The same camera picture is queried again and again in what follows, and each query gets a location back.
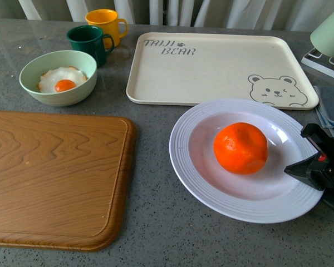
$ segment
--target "countertop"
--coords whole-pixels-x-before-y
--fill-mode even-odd
[[[46,106],[19,84],[21,69],[48,52],[70,50],[66,32],[84,23],[0,19],[0,110],[124,116],[137,125],[134,167],[116,240],[93,253],[0,248],[2,266],[334,266],[334,212],[319,202],[303,216],[252,224],[221,215],[180,182],[169,157],[174,124],[190,107],[139,105],[125,93],[136,42],[146,32],[276,36],[297,60],[311,48],[310,33],[129,25],[128,35],[98,69],[92,94],[69,107]],[[301,65],[312,85],[334,79]],[[314,110],[284,111],[302,125]]]

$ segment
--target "yellow mug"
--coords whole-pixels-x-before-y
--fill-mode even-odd
[[[104,34],[110,34],[114,40],[115,47],[119,45],[120,39],[127,35],[129,26],[126,20],[118,18],[116,11],[111,9],[97,9],[89,12],[85,16],[85,20],[89,25],[95,25],[102,28]],[[120,33],[119,23],[125,24],[125,31]],[[111,40],[109,38],[104,39],[104,46],[106,49],[111,47]]]

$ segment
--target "blue cloth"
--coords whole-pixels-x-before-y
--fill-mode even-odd
[[[323,128],[329,129],[334,137],[334,87],[333,86],[315,86],[319,104],[316,106],[316,112]]]

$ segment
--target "egg yolk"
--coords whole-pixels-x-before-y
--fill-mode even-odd
[[[55,90],[56,92],[63,92],[63,91],[67,91],[69,89],[72,89],[74,87],[76,87],[77,85],[72,82],[71,80],[60,80],[56,83],[55,85]]]

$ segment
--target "green bowl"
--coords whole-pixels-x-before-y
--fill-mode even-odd
[[[59,67],[73,66],[84,73],[87,81],[70,90],[60,93],[41,93],[36,87],[41,75]],[[75,50],[63,50],[37,57],[21,71],[21,86],[39,102],[50,106],[69,106],[86,98],[94,89],[97,77],[95,59],[87,53]]]

